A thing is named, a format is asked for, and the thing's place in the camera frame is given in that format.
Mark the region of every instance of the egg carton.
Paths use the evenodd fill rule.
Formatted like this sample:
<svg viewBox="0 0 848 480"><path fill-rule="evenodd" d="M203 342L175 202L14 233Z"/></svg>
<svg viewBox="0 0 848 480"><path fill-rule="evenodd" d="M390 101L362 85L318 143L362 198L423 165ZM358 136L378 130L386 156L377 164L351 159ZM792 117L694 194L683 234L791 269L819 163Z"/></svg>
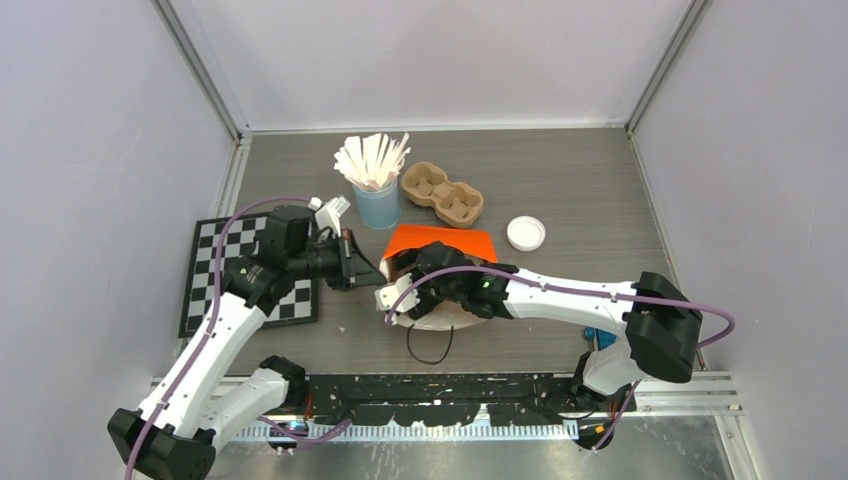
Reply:
<svg viewBox="0 0 848 480"><path fill-rule="evenodd" d="M467 183L451 182L441 168L418 162L401 178L401 189L416 205L430 207L454 228L470 228L483 213L483 195Z"/></svg>

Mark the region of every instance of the white lid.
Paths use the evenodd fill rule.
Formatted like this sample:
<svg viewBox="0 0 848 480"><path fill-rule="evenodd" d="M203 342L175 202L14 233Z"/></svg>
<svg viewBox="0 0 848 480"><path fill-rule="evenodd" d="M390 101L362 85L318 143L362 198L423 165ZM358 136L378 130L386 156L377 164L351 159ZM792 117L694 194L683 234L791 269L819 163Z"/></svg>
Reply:
<svg viewBox="0 0 848 480"><path fill-rule="evenodd" d="M506 227L506 238L516 250L532 252L545 241L545 226L537 218L516 217Z"/></svg>

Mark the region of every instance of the chessboard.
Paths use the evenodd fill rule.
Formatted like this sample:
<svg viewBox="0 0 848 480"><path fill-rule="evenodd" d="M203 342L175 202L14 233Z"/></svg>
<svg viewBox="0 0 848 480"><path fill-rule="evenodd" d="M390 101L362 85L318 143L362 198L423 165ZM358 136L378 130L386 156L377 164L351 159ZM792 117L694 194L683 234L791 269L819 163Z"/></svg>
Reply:
<svg viewBox="0 0 848 480"><path fill-rule="evenodd" d="M265 228L267 213L245 215L230 227L224 242L224 263L227 259L250 255L257 248L253 237ZM186 281L179 337L194 335L215 295L213 285L215 246L229 218L197 222L192 240L191 259ZM318 280L298 280L280 304L274 307L262 328L296 325L318 320Z"/></svg>

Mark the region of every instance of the cup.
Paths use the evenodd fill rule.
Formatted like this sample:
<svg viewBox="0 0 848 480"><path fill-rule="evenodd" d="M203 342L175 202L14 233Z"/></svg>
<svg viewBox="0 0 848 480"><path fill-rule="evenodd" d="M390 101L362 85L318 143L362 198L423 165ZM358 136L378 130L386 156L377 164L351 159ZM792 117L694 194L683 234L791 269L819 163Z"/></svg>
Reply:
<svg viewBox="0 0 848 480"><path fill-rule="evenodd" d="M353 193L356 197L356 206L359 209L359 218L368 228L374 230L385 230L392 228L400 221L400 196L398 195L397 178L386 185L382 190L370 192L362 190L356 185Z"/></svg>

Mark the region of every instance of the white wall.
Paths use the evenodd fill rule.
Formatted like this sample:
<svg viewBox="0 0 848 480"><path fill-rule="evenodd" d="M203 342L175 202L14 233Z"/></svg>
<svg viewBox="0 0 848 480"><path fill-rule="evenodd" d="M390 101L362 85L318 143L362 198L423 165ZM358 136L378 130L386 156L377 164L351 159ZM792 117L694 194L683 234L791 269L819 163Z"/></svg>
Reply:
<svg viewBox="0 0 848 480"><path fill-rule="evenodd" d="M845 477L846 44L843 0L713 2L637 131L684 287L738 316L706 355L768 478Z"/></svg>
<svg viewBox="0 0 848 480"><path fill-rule="evenodd" d="M689 0L177 3L251 127L289 130L621 124Z"/></svg>
<svg viewBox="0 0 848 480"><path fill-rule="evenodd" d="M0 17L0 476L114 479L231 143L144 0Z"/></svg>

